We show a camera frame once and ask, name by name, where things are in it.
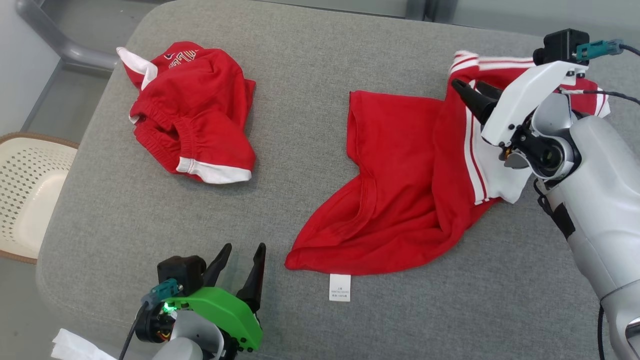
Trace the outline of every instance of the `white robotic arm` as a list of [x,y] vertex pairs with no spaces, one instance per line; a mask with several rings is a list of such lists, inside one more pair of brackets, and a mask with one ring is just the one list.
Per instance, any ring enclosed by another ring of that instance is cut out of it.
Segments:
[[588,61],[575,59],[572,31],[558,32],[569,40],[564,52],[555,59],[539,56],[539,66],[525,71],[499,99],[458,80],[452,85],[483,125],[482,137],[503,149],[505,166],[530,166],[541,180],[539,203],[600,299],[616,355],[638,360],[640,163],[607,121],[572,111],[570,98],[561,93],[562,85],[575,84],[588,68]]

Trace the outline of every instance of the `white paper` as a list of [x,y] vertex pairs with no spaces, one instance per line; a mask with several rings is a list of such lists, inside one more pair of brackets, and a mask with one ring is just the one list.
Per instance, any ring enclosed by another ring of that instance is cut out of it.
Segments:
[[351,301],[351,275],[329,275],[329,301]]
[[90,341],[65,329],[53,339],[51,357],[61,360],[116,360]]

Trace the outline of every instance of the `care label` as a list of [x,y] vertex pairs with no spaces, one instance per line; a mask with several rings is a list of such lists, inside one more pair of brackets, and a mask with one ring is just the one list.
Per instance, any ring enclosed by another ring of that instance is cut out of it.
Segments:
[[351,301],[351,275],[329,275],[329,301]]

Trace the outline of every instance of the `white tissue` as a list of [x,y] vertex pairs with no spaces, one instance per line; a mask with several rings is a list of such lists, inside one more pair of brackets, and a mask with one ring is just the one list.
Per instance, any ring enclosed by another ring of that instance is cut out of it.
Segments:
[[73,332],[60,329],[53,339],[51,357],[61,360],[115,360],[97,346],[81,338]]

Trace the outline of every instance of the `white laundry basket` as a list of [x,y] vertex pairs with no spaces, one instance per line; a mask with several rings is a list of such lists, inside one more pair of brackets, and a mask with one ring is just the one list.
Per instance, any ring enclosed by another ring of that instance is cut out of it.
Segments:
[[0,256],[36,263],[77,147],[37,134],[0,137]]

